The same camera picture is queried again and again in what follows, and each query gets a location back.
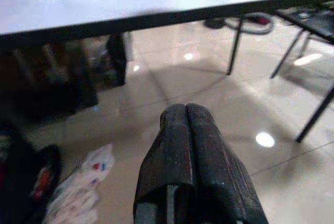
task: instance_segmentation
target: glossy floor tile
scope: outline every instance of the glossy floor tile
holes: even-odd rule
[[[100,92],[96,107],[29,129],[29,140],[38,149],[50,143],[62,148],[62,178],[89,151],[111,143],[116,163],[99,186],[98,223],[131,224],[139,167],[160,114],[173,103],[199,103],[244,162],[271,224],[331,223],[333,104],[301,144],[294,140],[334,83],[334,48],[310,42],[305,55],[321,58],[296,66],[300,41],[270,79],[299,31],[275,20],[271,34],[242,34],[231,76],[226,70],[235,32],[229,28],[212,30],[198,21],[135,31],[126,85]],[[273,141],[259,141],[263,134]]]

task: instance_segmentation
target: metal table leg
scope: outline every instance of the metal table leg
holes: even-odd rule
[[[231,72],[233,70],[235,55],[236,55],[236,51],[237,51],[237,48],[238,48],[238,43],[239,43],[239,38],[240,38],[240,35],[241,35],[241,28],[242,28],[243,22],[244,22],[244,15],[242,15],[240,17],[238,29],[237,29],[237,32],[236,32],[236,35],[235,35],[235,38],[234,38],[234,46],[233,46],[232,55],[230,57],[230,63],[229,63],[229,69],[228,69],[227,75],[231,75]]]
[[[291,45],[289,46],[288,50],[286,51],[286,53],[284,54],[283,58],[281,59],[280,63],[278,64],[278,66],[276,67],[275,71],[273,71],[273,73],[271,74],[271,79],[273,79],[275,77],[275,75],[278,73],[278,71],[280,70],[281,66],[283,65],[283,62],[285,61],[285,59],[288,57],[288,55],[290,54],[291,50],[293,49],[294,45],[296,45],[296,43],[298,42],[299,38],[301,37],[302,33],[305,31],[305,29],[302,29],[297,36],[294,38],[294,40],[292,41]]]
[[[309,40],[310,40],[311,35],[312,35],[312,33],[309,32],[308,35],[307,35],[307,38],[306,38],[305,41],[304,41],[304,44],[303,44],[303,46],[302,46],[302,49],[301,49],[301,51],[300,51],[300,53],[299,53],[299,55],[298,55],[298,58],[301,58],[301,57],[304,56],[304,53],[305,53],[305,50],[306,50],[306,48],[307,48],[307,45],[308,45],[308,42],[309,42]]]
[[[299,143],[302,142],[302,140],[304,139],[304,137],[311,130],[311,128],[313,127],[313,125],[317,122],[318,118],[322,115],[322,113],[324,112],[324,110],[326,109],[326,107],[328,106],[328,104],[332,101],[333,97],[334,97],[334,85],[330,89],[330,91],[327,93],[325,99],[323,100],[323,102],[321,103],[321,105],[318,107],[318,109],[316,110],[316,112],[313,114],[313,116],[311,117],[311,119],[308,121],[308,123],[306,124],[306,126],[304,127],[304,129],[302,130],[302,132],[297,137],[297,139],[296,139],[297,142],[299,142]]]

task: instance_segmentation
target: white plastic bag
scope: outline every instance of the white plastic bag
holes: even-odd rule
[[[108,144],[90,152],[74,173],[60,184],[52,195],[43,223],[93,224],[98,215],[95,206],[99,196],[95,188],[115,163]]]

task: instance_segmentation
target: black metal leg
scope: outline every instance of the black metal leg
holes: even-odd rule
[[[290,54],[291,50],[293,49],[294,45],[296,45],[296,43],[298,42],[299,38],[301,37],[302,33],[305,30],[302,29],[297,36],[294,38],[294,40],[292,41],[291,45],[289,46],[288,50],[285,52],[283,58],[281,59],[280,63],[278,64],[278,66],[276,67],[275,71],[273,71],[273,73],[271,74],[271,79],[273,79],[275,77],[275,75],[278,73],[278,71],[280,70],[281,66],[283,65],[283,62],[285,61],[285,59],[288,57],[288,55]]]
[[[235,55],[236,55],[236,51],[237,51],[237,48],[238,48],[238,43],[239,43],[239,38],[240,38],[240,35],[241,35],[241,28],[242,28],[243,22],[244,22],[244,15],[242,15],[240,17],[238,29],[237,29],[237,32],[236,32],[236,35],[235,35],[235,38],[234,38],[234,46],[233,46],[232,55],[230,57],[230,63],[229,63],[229,69],[228,69],[227,75],[231,75],[231,72],[233,70]]]
[[[301,51],[300,51],[300,53],[299,53],[299,55],[298,55],[298,58],[301,58],[301,57],[304,56],[304,53],[305,53],[305,50],[306,50],[306,48],[307,48],[307,45],[308,45],[308,42],[309,42],[309,39],[310,39],[311,35],[312,35],[312,33],[309,32],[308,35],[307,35],[307,38],[306,38],[305,41],[304,41],[304,44],[303,44],[303,46],[302,46],[302,49],[301,49]]]
[[[325,99],[323,100],[323,102],[321,103],[321,105],[318,107],[317,111],[313,114],[313,116],[308,121],[308,123],[306,124],[306,126],[304,127],[304,129],[302,130],[302,132],[297,137],[297,139],[296,139],[297,142],[299,142],[299,143],[302,142],[302,140],[304,139],[304,137],[311,130],[311,128],[313,127],[313,125],[317,122],[318,118],[322,115],[322,113],[324,112],[324,110],[326,109],[326,107],[328,106],[328,104],[332,101],[333,97],[334,97],[334,85],[330,89],[330,91],[327,93]]]

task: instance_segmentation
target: chair leg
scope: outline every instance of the chair leg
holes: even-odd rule
[[[299,38],[301,37],[302,33],[305,31],[305,29],[302,29],[297,36],[294,38],[294,40],[292,41],[291,45],[289,46],[288,50],[285,52],[283,58],[281,59],[280,63],[278,64],[278,66],[276,67],[275,71],[271,74],[271,79],[273,79],[276,74],[278,73],[278,71],[280,70],[281,66],[283,65],[283,62],[285,61],[285,59],[288,57],[288,55],[290,54],[291,50],[293,49],[293,47],[296,45],[296,43],[298,42]]]
[[[310,39],[311,35],[312,35],[312,33],[309,32],[308,35],[307,35],[307,38],[305,39],[305,41],[303,43],[303,46],[302,46],[302,49],[301,49],[301,51],[300,51],[300,53],[298,55],[298,58],[301,58],[301,57],[304,56],[304,53],[305,53],[305,50],[306,50],[306,48],[308,46],[308,42],[309,42],[309,39]]]
[[[240,38],[240,35],[241,35],[241,28],[242,28],[243,22],[244,22],[244,15],[242,15],[240,17],[238,29],[237,29],[236,35],[234,37],[234,46],[233,46],[232,54],[231,54],[231,57],[230,57],[230,63],[229,63],[229,69],[228,69],[227,75],[231,75],[232,70],[233,70],[235,55],[236,55],[236,51],[237,51],[237,48],[238,48],[238,43],[239,43],[239,38]]]
[[[302,142],[304,137],[308,134],[308,132],[311,130],[313,125],[317,122],[318,118],[322,115],[328,104],[332,101],[334,98],[334,85],[330,89],[330,91],[327,93],[325,99],[321,103],[321,105],[318,107],[318,109],[315,111],[311,119],[308,121],[302,132],[299,134],[297,137],[296,141],[297,142]]]

